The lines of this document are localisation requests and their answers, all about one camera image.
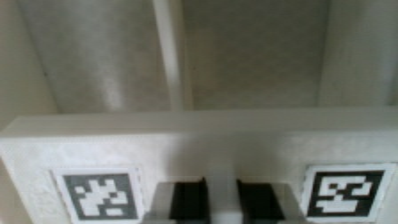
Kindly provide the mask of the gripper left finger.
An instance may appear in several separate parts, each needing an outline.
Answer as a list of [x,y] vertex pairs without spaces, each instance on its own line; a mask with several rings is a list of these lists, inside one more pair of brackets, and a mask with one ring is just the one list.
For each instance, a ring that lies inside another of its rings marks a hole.
[[209,220],[209,196],[205,179],[177,182],[172,192],[168,218],[175,221]]

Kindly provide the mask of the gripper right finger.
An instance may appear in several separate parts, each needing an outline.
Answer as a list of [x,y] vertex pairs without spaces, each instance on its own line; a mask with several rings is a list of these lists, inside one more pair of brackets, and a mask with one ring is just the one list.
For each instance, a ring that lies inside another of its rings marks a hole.
[[236,181],[239,206],[245,221],[282,221],[285,219],[271,185]]

